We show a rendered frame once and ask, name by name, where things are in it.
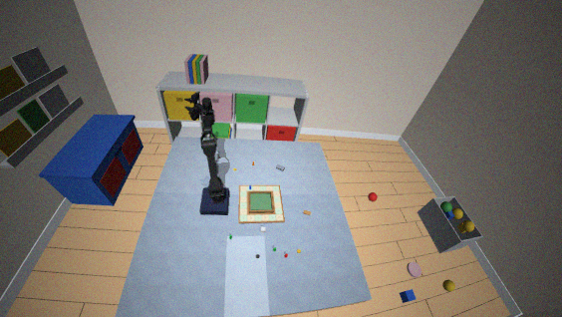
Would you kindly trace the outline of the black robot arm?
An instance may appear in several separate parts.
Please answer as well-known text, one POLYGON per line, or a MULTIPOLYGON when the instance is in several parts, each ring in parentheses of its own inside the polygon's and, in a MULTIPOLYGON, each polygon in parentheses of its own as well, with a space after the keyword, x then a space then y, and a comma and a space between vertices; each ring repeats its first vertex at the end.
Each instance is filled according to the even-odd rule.
MULTIPOLYGON (((203 134, 200 138, 201 148, 207 157, 210 180, 208 186, 208 192, 210 198, 213 199, 213 203, 224 203, 224 193, 223 193, 223 185, 218 177, 217 174, 217 167, 215 161, 215 153, 217 148, 217 138, 215 134, 212 132, 212 125, 214 125, 215 118, 214 118, 214 109, 212 108, 211 100, 208 97, 205 97, 201 100, 203 111, 201 114, 202 122, 204 123, 203 134), (212 134, 215 140, 208 140, 203 141, 205 135, 212 134)), ((199 106, 195 105, 194 107, 189 109, 189 115, 191 118, 195 119, 196 115, 200 115, 199 106)))

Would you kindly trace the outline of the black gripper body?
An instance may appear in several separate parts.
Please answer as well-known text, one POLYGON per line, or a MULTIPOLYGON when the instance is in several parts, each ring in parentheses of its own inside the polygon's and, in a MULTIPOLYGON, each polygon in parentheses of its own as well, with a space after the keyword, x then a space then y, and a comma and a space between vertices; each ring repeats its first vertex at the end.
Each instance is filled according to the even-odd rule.
MULTIPOLYGON (((202 114, 203 106, 200 103, 198 103, 197 100, 199 100, 199 93, 198 92, 191 95, 191 102, 193 103, 193 106, 195 106, 195 105, 199 106, 199 112, 200 112, 200 114, 202 114)), ((193 119, 193 118, 191 118, 191 119, 195 121, 198 118, 199 118, 199 115, 196 115, 195 119, 193 119)))

